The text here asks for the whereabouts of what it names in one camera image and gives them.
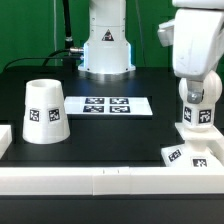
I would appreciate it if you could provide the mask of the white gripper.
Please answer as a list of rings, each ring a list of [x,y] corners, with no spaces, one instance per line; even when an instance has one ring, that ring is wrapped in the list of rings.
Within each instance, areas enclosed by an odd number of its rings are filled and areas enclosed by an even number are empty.
[[[173,69],[187,81],[187,102],[199,104],[206,75],[224,55],[224,0],[172,0]]]

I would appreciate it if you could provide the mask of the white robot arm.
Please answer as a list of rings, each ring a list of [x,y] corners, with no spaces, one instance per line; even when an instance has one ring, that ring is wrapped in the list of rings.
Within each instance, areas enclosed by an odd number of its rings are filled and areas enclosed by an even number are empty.
[[[224,0],[172,0],[175,18],[159,25],[163,46],[173,47],[174,74],[187,80],[187,101],[202,101],[203,82],[224,56]],[[90,36],[81,71],[103,76],[132,71],[125,38],[126,0],[90,0]]]

